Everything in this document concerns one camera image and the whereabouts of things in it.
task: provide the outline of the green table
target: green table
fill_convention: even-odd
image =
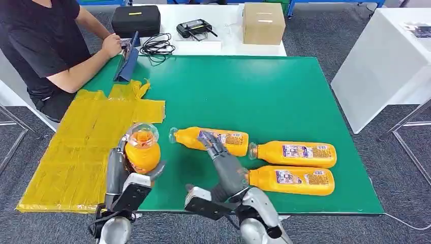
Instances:
[[[119,58],[85,89],[112,87]],[[149,78],[147,99],[166,100],[166,119],[156,124],[165,172],[140,211],[184,211],[184,186],[210,189],[217,174],[207,152],[170,144],[171,127],[199,126],[247,132],[250,142],[331,143],[335,191],[329,196],[267,192],[281,214],[380,215],[384,211],[353,144],[319,63],[312,57],[172,56],[152,67],[139,57],[133,79]],[[249,169],[267,163],[239,158]]]

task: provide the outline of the gray carpet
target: gray carpet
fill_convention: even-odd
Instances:
[[[93,9],[106,24],[111,12]],[[356,5],[301,5],[286,22],[288,55],[316,56],[331,81],[368,21],[368,11]],[[100,41],[85,34],[91,51]],[[417,226],[431,223],[431,188],[395,140],[375,138],[409,113],[412,106],[389,106],[359,135],[352,135],[384,209]],[[38,131],[50,130],[26,108],[11,108]],[[421,119],[431,120],[429,111]],[[401,131],[418,158],[431,171],[431,128]],[[18,127],[0,127],[0,155],[5,155]],[[18,213],[14,208],[34,173],[50,137],[36,140],[28,134],[0,177],[0,243],[92,243],[86,233],[89,215],[73,213]],[[283,225],[295,243],[430,243],[431,230],[416,231],[389,217],[293,216]],[[193,215],[149,213],[134,224],[130,243],[241,243],[225,220]]]

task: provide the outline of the man's arm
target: man's arm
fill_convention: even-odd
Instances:
[[[116,34],[109,35],[103,41],[102,49],[91,58],[47,78],[60,89],[68,93],[75,93],[92,79],[108,60],[120,53],[120,51],[120,37]]]
[[[111,33],[85,8],[79,7],[79,14],[76,22],[84,26],[88,31],[94,33],[100,39],[104,40]]]

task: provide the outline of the bottle label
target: bottle label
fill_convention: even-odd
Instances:
[[[331,152],[326,145],[308,147],[303,145],[283,145],[283,156],[286,158],[330,158]]]
[[[277,183],[279,184],[301,184],[302,180],[297,176],[290,173],[289,170],[276,170]]]
[[[313,174],[305,174],[304,178],[309,185],[329,185],[329,179],[323,170],[316,170]]]
[[[198,138],[204,138],[204,135],[202,132],[204,132],[204,130],[201,130],[199,132]],[[209,130],[207,130],[206,132],[213,134],[215,138],[217,138],[217,140],[223,144],[242,145],[244,141],[244,137],[242,133],[221,134],[221,133],[217,133],[216,131],[209,131]]]

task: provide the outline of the white desk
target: white desk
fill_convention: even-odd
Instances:
[[[251,45],[242,43],[242,10],[244,4],[238,5],[157,5],[161,16],[161,32],[173,36],[171,44],[177,49],[175,55],[253,55],[253,56],[286,56],[284,45]],[[205,48],[200,43],[186,45],[175,40],[176,26],[195,19],[204,19],[214,27],[222,42],[221,49]]]
[[[405,22],[431,23],[431,8],[377,9],[332,80],[355,134],[387,105],[431,97],[431,38],[414,37]]]
[[[161,14],[162,30],[164,33],[171,33],[174,37],[177,33],[176,26],[180,23],[195,19],[204,19],[214,26],[214,31],[222,42],[221,49],[205,48],[199,43],[187,46],[173,40],[171,43],[176,46],[176,55],[261,55],[261,56],[286,56],[283,43],[277,46],[250,45],[242,43],[242,10],[244,4],[240,5],[158,5]],[[6,85],[10,89],[0,89],[0,101],[11,106],[27,106],[43,122],[53,130],[56,123],[49,121],[44,115],[38,112],[31,102],[26,92],[26,86],[19,76],[13,79],[0,80],[0,87]]]

